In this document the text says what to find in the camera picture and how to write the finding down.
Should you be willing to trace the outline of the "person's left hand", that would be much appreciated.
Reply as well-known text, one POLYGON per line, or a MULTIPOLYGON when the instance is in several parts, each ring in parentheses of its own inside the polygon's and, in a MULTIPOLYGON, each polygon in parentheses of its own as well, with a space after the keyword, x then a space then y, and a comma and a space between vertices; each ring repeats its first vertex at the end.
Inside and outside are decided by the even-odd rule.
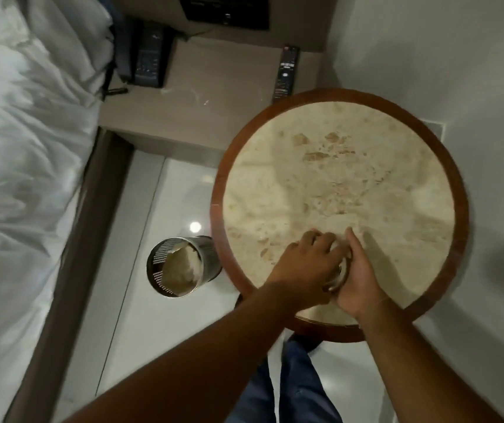
POLYGON ((316 269, 299 256, 299 241, 292 242, 274 265, 266 284, 277 288, 291 312, 329 303, 325 284, 335 271, 316 269))

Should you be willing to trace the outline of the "person's right hand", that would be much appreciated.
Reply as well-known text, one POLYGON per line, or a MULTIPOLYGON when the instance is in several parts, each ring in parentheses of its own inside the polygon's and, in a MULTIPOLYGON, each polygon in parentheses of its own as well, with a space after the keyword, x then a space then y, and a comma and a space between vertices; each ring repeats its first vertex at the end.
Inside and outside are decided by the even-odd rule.
POLYGON ((367 321, 379 318, 380 313, 389 314, 394 302, 380 287, 373 266, 368 258, 368 270, 350 267, 346 282, 333 294, 334 303, 360 327, 367 321))

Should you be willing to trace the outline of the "clear drinking glass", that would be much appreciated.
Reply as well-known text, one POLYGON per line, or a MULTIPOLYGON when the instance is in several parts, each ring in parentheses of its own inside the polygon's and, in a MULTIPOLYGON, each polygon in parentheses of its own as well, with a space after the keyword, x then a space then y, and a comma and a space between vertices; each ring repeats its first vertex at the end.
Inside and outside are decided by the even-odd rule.
POLYGON ((333 249, 340 249, 343 251, 344 258, 341 260, 340 265, 334 272, 334 276, 325 284, 326 291, 330 293, 340 290, 340 288, 344 285, 347 277, 349 276, 349 270, 352 262, 352 249, 346 239, 341 239, 340 237, 337 238, 330 248, 330 250, 333 249))

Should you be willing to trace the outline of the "person's right forearm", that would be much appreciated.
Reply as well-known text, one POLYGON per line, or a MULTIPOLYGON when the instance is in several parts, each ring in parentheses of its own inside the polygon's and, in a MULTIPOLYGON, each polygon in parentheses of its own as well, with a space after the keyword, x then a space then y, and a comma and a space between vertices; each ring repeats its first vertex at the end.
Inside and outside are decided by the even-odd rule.
POLYGON ((399 423, 504 423, 391 299, 367 301, 355 318, 399 423))

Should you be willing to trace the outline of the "person's left forearm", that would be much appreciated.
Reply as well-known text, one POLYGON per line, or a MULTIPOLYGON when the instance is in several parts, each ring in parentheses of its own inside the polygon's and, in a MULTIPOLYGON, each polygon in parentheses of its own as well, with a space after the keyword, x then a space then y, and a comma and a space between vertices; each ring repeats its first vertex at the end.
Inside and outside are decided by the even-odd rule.
POLYGON ((298 311, 296 298, 282 284, 264 285, 64 423, 222 423, 298 311))

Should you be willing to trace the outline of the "round marble table wooden rim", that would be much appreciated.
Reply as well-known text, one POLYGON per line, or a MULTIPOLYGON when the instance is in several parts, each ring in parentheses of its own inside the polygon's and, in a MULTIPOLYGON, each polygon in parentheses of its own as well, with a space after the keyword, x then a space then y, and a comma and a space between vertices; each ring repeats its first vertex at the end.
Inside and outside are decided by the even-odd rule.
POLYGON ((340 236, 352 227, 411 321, 448 290, 469 236, 463 179, 439 138, 395 103, 340 88, 284 98, 234 136, 210 220, 244 297, 307 229, 340 236))

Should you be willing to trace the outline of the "perforated metal waste bin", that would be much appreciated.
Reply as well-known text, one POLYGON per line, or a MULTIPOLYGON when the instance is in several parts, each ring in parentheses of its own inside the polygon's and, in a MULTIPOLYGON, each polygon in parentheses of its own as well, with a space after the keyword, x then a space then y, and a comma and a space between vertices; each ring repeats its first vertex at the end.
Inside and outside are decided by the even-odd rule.
POLYGON ((169 237, 152 248, 145 270, 156 292, 181 298, 217 277, 222 266, 211 237, 169 237))

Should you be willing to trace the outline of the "crumpled paper in bin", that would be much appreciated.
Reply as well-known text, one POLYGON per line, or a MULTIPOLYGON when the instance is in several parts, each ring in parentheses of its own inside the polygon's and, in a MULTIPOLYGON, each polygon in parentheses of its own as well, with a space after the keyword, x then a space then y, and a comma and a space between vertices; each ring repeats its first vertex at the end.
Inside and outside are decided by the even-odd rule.
POLYGON ((189 242, 177 244, 164 261, 161 286, 176 298, 192 292, 199 284, 203 263, 189 242))

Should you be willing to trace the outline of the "blue jeans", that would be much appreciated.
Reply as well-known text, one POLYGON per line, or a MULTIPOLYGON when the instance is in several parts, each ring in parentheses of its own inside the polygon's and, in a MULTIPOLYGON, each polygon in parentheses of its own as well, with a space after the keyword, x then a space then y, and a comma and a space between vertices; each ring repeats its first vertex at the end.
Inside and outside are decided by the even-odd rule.
POLYGON ((293 333, 282 349, 277 422, 275 396, 265 358, 251 376, 225 423, 343 423, 327 396, 309 353, 321 341, 293 333))

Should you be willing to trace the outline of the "black remote control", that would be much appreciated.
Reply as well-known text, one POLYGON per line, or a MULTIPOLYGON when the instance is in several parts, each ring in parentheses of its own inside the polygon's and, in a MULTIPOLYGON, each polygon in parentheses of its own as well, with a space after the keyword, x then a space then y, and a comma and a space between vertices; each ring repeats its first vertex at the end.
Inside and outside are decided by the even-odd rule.
POLYGON ((299 55, 300 48, 297 46, 287 44, 282 49, 272 95, 272 104, 292 95, 299 55))

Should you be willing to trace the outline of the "beige nightstand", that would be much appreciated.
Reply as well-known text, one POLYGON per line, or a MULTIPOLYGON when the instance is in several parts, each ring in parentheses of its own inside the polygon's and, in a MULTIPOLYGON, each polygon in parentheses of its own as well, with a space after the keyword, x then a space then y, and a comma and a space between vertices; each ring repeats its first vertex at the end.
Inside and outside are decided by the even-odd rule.
POLYGON ((137 150, 216 168, 235 135, 272 103, 282 51, 177 40, 164 87, 127 85, 106 97, 99 126, 137 150))

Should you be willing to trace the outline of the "black desk telephone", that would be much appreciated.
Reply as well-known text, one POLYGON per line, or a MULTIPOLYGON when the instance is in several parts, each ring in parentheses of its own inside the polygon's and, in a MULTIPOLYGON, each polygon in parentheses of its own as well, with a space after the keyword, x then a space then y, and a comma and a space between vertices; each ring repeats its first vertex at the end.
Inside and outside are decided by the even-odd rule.
POLYGON ((114 23, 114 62, 120 80, 163 88, 176 30, 168 25, 124 17, 114 23))

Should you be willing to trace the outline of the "white bed duvet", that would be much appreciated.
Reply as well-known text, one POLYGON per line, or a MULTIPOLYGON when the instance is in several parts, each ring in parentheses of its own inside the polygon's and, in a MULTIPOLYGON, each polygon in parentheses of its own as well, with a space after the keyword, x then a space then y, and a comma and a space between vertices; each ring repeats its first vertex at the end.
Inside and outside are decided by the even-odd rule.
POLYGON ((113 56, 100 0, 0 0, 0 423, 50 310, 113 56))

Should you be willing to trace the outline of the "black wall switch panel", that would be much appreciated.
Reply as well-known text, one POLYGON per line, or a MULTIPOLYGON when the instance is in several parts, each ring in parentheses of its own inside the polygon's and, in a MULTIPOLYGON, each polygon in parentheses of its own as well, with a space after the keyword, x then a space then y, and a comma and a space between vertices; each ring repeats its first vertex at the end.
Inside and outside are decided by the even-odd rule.
POLYGON ((186 18, 194 22, 270 29, 270 0, 179 0, 186 18))

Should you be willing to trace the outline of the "brown bed frame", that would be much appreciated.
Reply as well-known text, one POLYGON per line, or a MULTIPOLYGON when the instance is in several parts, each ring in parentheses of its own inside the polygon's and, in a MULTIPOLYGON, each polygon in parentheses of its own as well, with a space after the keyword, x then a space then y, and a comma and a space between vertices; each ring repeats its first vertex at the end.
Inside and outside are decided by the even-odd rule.
POLYGON ((2 423, 50 423, 121 199, 134 146, 99 128, 39 341, 2 423))

